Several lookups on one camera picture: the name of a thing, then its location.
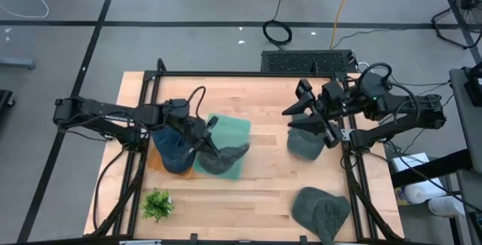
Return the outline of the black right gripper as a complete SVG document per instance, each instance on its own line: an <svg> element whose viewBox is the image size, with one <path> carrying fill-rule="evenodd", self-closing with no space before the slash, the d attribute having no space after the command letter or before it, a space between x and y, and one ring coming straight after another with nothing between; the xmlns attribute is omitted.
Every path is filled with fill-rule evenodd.
<svg viewBox="0 0 482 245"><path fill-rule="evenodd" d="M342 140L343 134L335 123L328 120L354 115L358 112L358 106L355 103L358 88L353 85L345 90L336 81L323 84L322 92L319 94L322 104L321 115L301 114L306 109L315 113L319 112L316 108L316 98L312 89L313 87L308 80L299 80L295 90L298 101L285 109L282 115L293 115L288 123L290 128L320 136L328 148L333 148Z"/></svg>

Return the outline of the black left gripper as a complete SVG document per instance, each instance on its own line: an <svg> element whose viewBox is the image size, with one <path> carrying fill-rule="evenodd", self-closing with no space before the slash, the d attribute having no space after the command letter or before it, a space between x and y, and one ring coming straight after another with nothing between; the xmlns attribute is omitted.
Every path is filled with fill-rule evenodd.
<svg viewBox="0 0 482 245"><path fill-rule="evenodd" d="M216 158L221 157L221 151L212 139L212 130L219 121L218 117L213 116L206 123L202 118L190 115L190 104L186 99L166 100L163 104L163 116L167 126L193 143L183 153L184 162L193 162L198 151Z"/></svg>

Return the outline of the dark green cap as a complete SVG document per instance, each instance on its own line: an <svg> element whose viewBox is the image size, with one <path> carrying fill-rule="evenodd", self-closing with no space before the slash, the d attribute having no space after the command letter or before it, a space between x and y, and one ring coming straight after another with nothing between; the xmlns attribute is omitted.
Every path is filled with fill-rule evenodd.
<svg viewBox="0 0 482 245"><path fill-rule="evenodd" d="M243 158L249 150L250 144L245 143L237 147L224 147L217 153L201 152L200 166L211 174L222 174L227 172L239 159Z"/></svg>
<svg viewBox="0 0 482 245"><path fill-rule="evenodd" d="M288 130L287 149L300 158L314 161L325 147L325 134L314 134L309 131L291 127Z"/></svg>
<svg viewBox="0 0 482 245"><path fill-rule="evenodd" d="M334 239L351 212L344 196L334 196L318 188L304 187L294 198L291 215L299 225L317 236L324 245Z"/></svg>

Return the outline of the dark blue cap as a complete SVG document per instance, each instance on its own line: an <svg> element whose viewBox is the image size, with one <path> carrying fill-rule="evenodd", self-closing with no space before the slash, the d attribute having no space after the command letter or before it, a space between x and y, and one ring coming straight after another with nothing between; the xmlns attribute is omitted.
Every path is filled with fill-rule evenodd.
<svg viewBox="0 0 482 245"><path fill-rule="evenodd" d="M168 172L181 174L192 167L194 162L183 161L183 153L191 144L178 131L171 127L164 127L151 131L151 138Z"/></svg>

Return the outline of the green mat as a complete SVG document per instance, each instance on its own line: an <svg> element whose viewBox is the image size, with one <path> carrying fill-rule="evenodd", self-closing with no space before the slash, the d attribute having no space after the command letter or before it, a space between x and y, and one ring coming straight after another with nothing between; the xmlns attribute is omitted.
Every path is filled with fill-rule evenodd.
<svg viewBox="0 0 482 245"><path fill-rule="evenodd" d="M251 130L251 122L245 119L233 118L226 115L220 115L215 113L210 113L208 120L216 116L219 118L218 123L212 130L212 139L215 145L222 149L224 147L237 147L245 143L249 143L249 134ZM244 161L248 152L243 158L239 159L227 172L222 174L211 174L205 171L199 163L200 153L197 154L194 160L193 169L194 172L209 174L220 179L230 179L238 180L240 179L241 173L243 171Z"/></svg>

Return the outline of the black perforated box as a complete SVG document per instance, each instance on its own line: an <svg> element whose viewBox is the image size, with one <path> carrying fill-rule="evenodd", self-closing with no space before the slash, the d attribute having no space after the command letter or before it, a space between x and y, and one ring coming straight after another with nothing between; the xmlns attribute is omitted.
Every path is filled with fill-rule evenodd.
<svg viewBox="0 0 482 245"><path fill-rule="evenodd" d="M263 51L262 72L354 73L357 60L351 50Z"/></svg>

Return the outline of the small green plant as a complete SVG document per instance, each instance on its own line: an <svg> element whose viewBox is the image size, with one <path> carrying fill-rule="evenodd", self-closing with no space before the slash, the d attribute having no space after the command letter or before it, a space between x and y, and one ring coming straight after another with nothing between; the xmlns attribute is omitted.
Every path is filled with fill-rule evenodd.
<svg viewBox="0 0 482 245"><path fill-rule="evenodd" d="M159 222L161 219L167 218L175 207L168 191L160 191L155 188L145 196L141 209L143 219L153 219L155 222Z"/></svg>

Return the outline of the white cardboard box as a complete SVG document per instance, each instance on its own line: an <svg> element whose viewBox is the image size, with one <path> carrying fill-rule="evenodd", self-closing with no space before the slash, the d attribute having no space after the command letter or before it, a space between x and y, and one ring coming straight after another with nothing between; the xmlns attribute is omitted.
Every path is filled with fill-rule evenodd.
<svg viewBox="0 0 482 245"><path fill-rule="evenodd" d="M396 172L400 172L402 170L407 170L408 167L415 167L428 162L430 162L429 157L423 152L415 155L405 155L393 158L392 166Z"/></svg>

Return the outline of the black desk beam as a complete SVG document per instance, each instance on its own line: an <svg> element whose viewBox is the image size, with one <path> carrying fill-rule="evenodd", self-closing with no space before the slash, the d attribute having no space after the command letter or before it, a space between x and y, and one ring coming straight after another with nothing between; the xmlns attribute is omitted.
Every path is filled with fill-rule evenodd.
<svg viewBox="0 0 482 245"><path fill-rule="evenodd" d="M405 185L423 182L427 179L434 179L455 173L457 170L471 170L472 161L468 149L454 152L442 158L437 158L428 163L417 166L409 166L391 175L392 186L399 188Z"/></svg>

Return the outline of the white paper towel roll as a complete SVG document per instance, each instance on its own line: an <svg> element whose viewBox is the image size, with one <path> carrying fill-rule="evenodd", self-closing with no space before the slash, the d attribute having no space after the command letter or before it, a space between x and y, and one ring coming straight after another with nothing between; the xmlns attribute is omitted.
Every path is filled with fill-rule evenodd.
<svg viewBox="0 0 482 245"><path fill-rule="evenodd" d="M447 193L440 188L441 186L439 179L433 179L396 188L397 204L399 206L422 204L432 198L446 196Z"/></svg>

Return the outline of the grey desk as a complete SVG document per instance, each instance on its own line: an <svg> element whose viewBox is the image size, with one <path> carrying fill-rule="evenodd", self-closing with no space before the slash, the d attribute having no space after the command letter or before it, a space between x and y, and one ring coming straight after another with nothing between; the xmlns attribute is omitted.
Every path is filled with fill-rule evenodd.
<svg viewBox="0 0 482 245"><path fill-rule="evenodd" d="M482 245L482 107L471 102L465 89L468 78L462 69L449 71L456 107L471 160L468 170L457 170L462 199L479 211L466 207L466 220L472 245Z"/></svg>

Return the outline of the white plastic container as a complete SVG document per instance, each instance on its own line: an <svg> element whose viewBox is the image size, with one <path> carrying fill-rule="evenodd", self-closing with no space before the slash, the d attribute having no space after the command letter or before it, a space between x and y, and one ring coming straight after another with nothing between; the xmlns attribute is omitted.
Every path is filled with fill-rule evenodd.
<svg viewBox="0 0 482 245"><path fill-rule="evenodd" d="M432 198L428 202L428 207L432 214L436 216L451 217L465 215L463 203L458 197L454 196Z"/></svg>

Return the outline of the black box device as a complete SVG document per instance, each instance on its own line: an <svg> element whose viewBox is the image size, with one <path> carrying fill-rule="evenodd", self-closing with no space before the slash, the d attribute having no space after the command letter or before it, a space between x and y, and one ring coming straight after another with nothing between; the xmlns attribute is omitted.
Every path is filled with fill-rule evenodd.
<svg viewBox="0 0 482 245"><path fill-rule="evenodd" d="M468 81L464 87L475 107L482 107L482 61L474 67L465 67L464 73Z"/></svg>

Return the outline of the grey stand foot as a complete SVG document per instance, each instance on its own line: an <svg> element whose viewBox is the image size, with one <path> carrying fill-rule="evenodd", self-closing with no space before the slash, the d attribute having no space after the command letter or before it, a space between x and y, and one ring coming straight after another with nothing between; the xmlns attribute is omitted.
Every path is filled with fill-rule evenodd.
<svg viewBox="0 0 482 245"><path fill-rule="evenodd" d="M12 66L17 68L35 69L35 61L33 59L0 57L0 66Z"/></svg>

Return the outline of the black aluminium frame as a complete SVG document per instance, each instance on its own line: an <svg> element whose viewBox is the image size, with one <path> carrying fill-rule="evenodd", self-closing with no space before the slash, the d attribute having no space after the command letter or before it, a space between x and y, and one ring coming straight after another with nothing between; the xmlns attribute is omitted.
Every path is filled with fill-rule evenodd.
<svg viewBox="0 0 482 245"><path fill-rule="evenodd" d="M188 179L160 173L147 165L140 190L124 207L121 233L138 239L199 241L317 241L294 221L291 205L297 192L315 187L334 195L349 195L341 147L325 149L315 161L304 161L286 148L288 117L295 102L296 75L281 77L258 72L167 72L157 98L191 98L191 109L251 122L251 148L240 179L230 181L192 172ZM168 191L175 209L159 222L143 219L141 205L154 189Z"/></svg>

